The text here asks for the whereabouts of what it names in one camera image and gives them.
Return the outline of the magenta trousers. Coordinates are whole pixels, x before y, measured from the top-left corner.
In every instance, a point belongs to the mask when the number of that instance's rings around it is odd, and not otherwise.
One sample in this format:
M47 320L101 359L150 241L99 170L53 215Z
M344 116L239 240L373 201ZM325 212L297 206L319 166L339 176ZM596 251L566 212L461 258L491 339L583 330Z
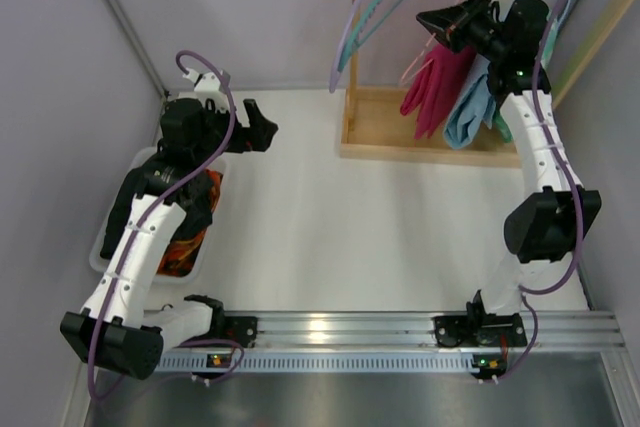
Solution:
M426 55L401 106L403 116L418 110L413 138L430 138L448 117L476 57L472 47L453 53L437 45Z

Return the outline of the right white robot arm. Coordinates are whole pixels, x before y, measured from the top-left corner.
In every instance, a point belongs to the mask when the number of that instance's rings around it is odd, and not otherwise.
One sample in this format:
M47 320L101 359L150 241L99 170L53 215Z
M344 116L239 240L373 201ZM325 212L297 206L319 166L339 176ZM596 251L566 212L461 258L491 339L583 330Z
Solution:
M448 50L470 47L488 60L488 90L511 131L525 192L503 224L503 261L463 314L435 318L436 342L528 346L535 338L524 331L521 308L570 280L602 206L599 192L586 189L572 168L554 119L542 67L553 15L543 0L515 0L505 18L494 0L466 0L416 19Z

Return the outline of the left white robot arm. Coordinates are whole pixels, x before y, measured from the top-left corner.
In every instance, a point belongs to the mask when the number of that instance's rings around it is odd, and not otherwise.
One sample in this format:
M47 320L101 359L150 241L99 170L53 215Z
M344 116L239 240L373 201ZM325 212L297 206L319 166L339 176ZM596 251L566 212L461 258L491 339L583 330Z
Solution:
M211 98L167 104L155 152L131 169L107 218L99 255L109 265L78 313L60 332L90 368L146 379L164 352L191 340L220 341L221 301L191 294L152 316L144 313L159 271L194 265L213 223L222 174L210 168L225 152L265 152L278 131L253 99L249 123Z

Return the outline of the light blue trousers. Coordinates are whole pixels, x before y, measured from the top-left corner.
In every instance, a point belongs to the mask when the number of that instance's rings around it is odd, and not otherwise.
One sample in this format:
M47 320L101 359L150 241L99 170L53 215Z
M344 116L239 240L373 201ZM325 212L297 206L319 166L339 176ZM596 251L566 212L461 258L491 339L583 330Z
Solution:
M443 137L452 149L469 146L482 124L491 128L496 109L488 89L489 61L477 56L445 122Z

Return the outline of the lilac plastic hanger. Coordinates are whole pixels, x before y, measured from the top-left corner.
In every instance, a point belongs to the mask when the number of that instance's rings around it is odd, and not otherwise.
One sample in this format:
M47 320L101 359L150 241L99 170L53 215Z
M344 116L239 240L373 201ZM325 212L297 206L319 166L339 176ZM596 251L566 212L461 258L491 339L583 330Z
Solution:
M338 47L329 74L328 91L334 93L338 82L353 55L359 50L360 41L364 39L364 26L377 9L382 0L371 0L362 10L364 0L353 0L342 31Z

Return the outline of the green white garment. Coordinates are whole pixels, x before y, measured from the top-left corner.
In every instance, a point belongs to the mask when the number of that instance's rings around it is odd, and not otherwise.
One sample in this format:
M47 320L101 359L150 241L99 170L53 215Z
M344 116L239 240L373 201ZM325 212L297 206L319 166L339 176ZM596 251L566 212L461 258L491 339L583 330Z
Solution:
M549 62L551 61L554 48L555 48L556 39L557 39L559 30L562 28L559 26L559 16L563 11L566 2L567 0L561 3L562 9L560 10L560 13L558 14L558 16L554 19L550 29L549 36L545 42L544 50L541 58L542 68L546 68L549 65ZM501 13L499 14L499 19L504 20L506 18L506 14L507 14L507 9L501 9ZM497 108L494 108L494 115L493 115L492 122L493 122L492 127L499 132L501 140L504 143L511 143L513 140L511 131L507 127L506 122L504 121L502 115L498 112Z

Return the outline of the black garment in basket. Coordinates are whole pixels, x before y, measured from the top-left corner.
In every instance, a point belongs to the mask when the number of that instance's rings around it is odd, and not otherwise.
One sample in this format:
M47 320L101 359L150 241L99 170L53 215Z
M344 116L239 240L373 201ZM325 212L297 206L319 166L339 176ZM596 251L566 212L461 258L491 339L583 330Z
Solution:
M144 194L160 196L186 177L193 167L180 167L169 162L164 153L154 153L140 166L132 168L124 178L108 216L100 257L110 260L131 214L131 203ZM171 248L197 245L212 224L223 174L205 169L189 183L171 194L165 203L177 203L186 213L176 229Z

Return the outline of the wooden clothes rack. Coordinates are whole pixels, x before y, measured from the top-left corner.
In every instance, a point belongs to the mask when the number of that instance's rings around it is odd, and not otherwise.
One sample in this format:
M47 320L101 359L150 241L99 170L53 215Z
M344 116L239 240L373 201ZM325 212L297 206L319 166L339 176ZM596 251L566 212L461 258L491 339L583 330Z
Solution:
M553 108L558 109L596 58L620 21L637 0L608 0L573 55L565 62L555 85ZM344 158L419 162L462 166L516 168L513 147L498 140L487 128L465 149L452 150L431 137L413 139L411 119L399 113L407 90L401 87L364 86L358 83L358 60L350 61L345 94L340 155Z

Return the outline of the orange patterned garment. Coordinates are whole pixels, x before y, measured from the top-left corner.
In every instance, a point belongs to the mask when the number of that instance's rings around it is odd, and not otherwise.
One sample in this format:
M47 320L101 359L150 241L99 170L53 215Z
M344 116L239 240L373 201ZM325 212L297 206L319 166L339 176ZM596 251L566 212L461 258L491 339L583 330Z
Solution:
M210 212L214 213L220 199L224 175L209 169L206 173L213 183L209 190L207 205L210 207ZM157 274L169 278L185 278L191 274L206 231L207 227L204 227L190 239L172 240L163 255Z

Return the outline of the aluminium mounting rail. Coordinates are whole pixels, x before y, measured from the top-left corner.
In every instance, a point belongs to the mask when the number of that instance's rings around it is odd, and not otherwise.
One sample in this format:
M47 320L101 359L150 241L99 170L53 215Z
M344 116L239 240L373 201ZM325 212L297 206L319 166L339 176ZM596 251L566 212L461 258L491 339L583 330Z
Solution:
M389 348L436 346L440 312L230 311L257 319L258 348ZM625 346L615 316L599 311L543 311L538 314L538 351L620 350Z

